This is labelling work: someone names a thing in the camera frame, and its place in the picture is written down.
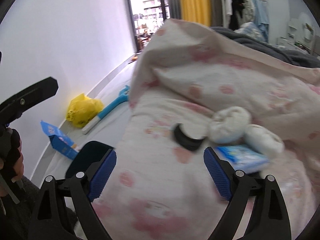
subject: blue tissue pack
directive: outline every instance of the blue tissue pack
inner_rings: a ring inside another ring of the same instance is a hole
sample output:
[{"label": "blue tissue pack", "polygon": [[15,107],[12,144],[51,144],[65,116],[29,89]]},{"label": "blue tissue pack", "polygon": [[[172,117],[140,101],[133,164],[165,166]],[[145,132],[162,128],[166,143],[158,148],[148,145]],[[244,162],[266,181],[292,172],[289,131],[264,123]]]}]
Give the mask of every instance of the blue tissue pack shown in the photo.
[{"label": "blue tissue pack", "polygon": [[215,149],[221,160],[228,161],[235,171],[242,170],[246,174],[262,171],[270,163],[268,157],[255,152],[246,144],[219,146]]},{"label": "blue tissue pack", "polygon": [[52,148],[69,159],[74,160],[78,154],[78,152],[74,150],[76,144],[58,127],[44,121],[41,121],[40,124],[43,132],[49,137]]}]

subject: blanket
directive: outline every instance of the blanket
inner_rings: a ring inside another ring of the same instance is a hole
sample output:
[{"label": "blanket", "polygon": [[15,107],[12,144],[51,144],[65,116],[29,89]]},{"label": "blanket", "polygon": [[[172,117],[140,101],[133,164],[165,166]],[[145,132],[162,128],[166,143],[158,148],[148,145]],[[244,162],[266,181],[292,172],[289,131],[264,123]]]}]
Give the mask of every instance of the blanket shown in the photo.
[{"label": "blanket", "polygon": [[[295,239],[319,202],[319,79],[318,68],[291,65],[196,23],[167,20],[139,56],[132,119],[116,147],[117,165],[92,203],[112,239],[209,238],[228,205],[203,161],[204,149],[215,145],[205,141],[190,152],[171,129],[183,123],[188,136],[201,138],[213,113],[230,106],[244,107],[253,123],[285,141],[283,155],[261,176],[275,176]],[[80,227],[76,232],[85,237]]]},{"label": "blanket", "polygon": [[320,60],[309,54],[304,54],[296,50],[291,49],[279,49],[267,44],[263,41],[257,40],[256,37],[250,37],[246,34],[235,33],[233,30],[223,27],[212,27],[214,31],[220,33],[233,41],[236,41],[251,49],[266,53],[272,57],[278,58],[286,63],[302,66],[308,68],[320,67]]}]

